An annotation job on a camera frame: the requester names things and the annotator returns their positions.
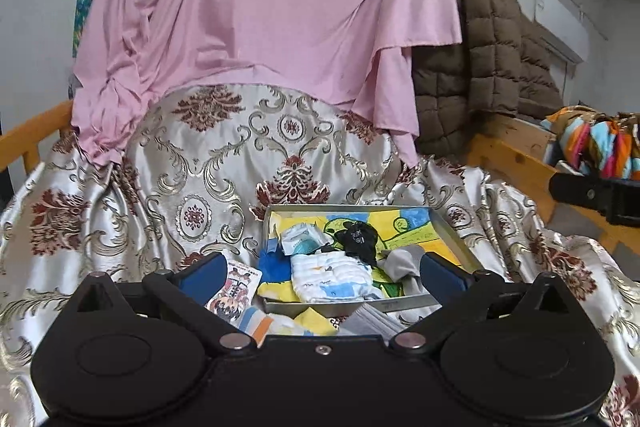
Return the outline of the printed cartoon pouch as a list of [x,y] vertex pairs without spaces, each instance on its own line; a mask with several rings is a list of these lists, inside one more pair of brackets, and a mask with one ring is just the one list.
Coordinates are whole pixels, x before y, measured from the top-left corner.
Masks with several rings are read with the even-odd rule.
[[239,261],[228,260],[224,286],[207,301],[205,308],[232,325],[238,324],[252,304],[261,279],[262,272],[259,270]]

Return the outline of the grey cloth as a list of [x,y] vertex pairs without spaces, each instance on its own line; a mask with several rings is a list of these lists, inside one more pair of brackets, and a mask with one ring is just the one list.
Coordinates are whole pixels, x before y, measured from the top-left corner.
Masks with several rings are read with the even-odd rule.
[[405,296],[426,294],[420,272],[424,255],[424,249],[418,244],[398,247],[378,260],[378,267],[392,282],[401,285]]

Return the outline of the grey face mask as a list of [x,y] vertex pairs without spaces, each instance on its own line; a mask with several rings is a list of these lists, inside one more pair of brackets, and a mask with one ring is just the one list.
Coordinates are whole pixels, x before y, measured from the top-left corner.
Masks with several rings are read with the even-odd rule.
[[341,323],[338,329],[340,336],[380,336],[388,343],[394,336],[405,329],[405,326],[365,303],[352,312]]

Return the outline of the black sock with text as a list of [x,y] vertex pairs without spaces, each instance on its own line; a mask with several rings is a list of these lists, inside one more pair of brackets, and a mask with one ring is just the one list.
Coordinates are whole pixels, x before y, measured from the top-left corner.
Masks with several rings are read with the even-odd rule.
[[378,243],[378,231],[367,222],[345,221],[344,228],[334,233],[334,239],[339,243],[345,254],[355,257],[376,267],[376,244]]

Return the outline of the white tissue packet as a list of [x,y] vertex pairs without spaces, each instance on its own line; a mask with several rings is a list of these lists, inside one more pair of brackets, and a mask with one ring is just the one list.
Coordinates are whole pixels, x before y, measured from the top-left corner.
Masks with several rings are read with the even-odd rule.
[[314,254],[332,243],[332,237],[312,223],[296,223],[280,235],[280,245],[286,257]]

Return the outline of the white blue baby socks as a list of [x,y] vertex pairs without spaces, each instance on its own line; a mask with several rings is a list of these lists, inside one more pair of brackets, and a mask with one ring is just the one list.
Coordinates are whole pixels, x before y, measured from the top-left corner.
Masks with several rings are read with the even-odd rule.
[[293,291],[301,303],[344,303],[383,299],[372,270],[344,251],[291,257]]

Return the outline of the colourful striped cloth bundle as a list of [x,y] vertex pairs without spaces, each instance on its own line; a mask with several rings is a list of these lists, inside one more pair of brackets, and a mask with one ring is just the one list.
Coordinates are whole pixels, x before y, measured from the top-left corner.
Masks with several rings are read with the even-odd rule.
[[588,106],[566,106],[541,126],[555,135],[570,167],[602,179],[639,180],[638,113],[608,116]]

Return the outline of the grey tray with drawing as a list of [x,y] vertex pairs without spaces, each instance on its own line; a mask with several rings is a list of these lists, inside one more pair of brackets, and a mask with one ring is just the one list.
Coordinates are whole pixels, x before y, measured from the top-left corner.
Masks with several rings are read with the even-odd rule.
[[436,305],[426,281],[439,262],[471,273],[480,262],[424,206],[271,205],[264,218],[258,294],[266,311],[308,308],[346,315],[360,303],[383,312]]

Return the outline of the floral satin bed cover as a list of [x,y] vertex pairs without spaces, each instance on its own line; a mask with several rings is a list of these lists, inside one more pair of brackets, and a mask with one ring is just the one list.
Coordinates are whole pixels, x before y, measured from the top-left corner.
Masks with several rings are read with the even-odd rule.
[[513,282],[558,274],[615,361],[601,418],[638,424],[639,285],[599,243],[549,228],[535,194],[501,176],[436,157],[408,168],[386,133],[264,86],[168,95],[105,168],[66,135],[16,190],[1,216],[2,423],[44,420],[32,354],[89,272],[137,281],[216,253],[254,265],[279,204],[428,206],[485,269]]

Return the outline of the brown quilted jacket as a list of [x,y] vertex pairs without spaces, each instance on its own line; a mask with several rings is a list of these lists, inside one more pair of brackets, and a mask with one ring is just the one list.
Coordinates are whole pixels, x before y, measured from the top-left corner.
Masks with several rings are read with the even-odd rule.
[[546,118],[563,106],[539,30],[518,0],[457,0],[462,43],[412,50],[424,155],[460,153],[485,114]]

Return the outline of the white air conditioner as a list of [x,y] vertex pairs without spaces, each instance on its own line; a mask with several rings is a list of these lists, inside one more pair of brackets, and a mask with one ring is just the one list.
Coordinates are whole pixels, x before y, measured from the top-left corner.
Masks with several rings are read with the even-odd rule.
[[560,0],[518,0],[518,4],[553,54],[574,65],[588,60],[588,31]]

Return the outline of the pink hanging sheet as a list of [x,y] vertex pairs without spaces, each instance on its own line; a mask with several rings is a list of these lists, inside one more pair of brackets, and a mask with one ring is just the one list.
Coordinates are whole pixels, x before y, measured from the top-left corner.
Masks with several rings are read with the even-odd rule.
[[73,123],[86,155],[104,166],[171,91],[273,84],[390,132],[414,166],[411,51],[460,41],[457,0],[92,0]]

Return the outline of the wooden bed rail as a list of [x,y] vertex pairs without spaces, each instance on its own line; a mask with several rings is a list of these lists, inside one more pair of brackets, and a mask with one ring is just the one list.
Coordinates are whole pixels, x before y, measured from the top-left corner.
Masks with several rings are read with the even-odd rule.
[[[73,103],[64,101],[45,112],[30,118],[24,124],[1,135],[1,167],[6,169],[13,161],[21,159],[27,173],[32,172],[40,163],[38,144],[55,132],[64,134],[70,131]],[[536,202],[544,221],[550,221],[556,210],[562,208],[562,202],[555,202],[548,185],[555,170],[520,152],[513,146],[496,138],[481,134],[471,141],[468,163],[483,168],[518,190],[530,196]],[[637,228],[612,225],[596,210],[575,206],[573,210],[590,220],[598,229],[598,241],[609,252],[624,245],[634,254],[639,252],[639,230]]]

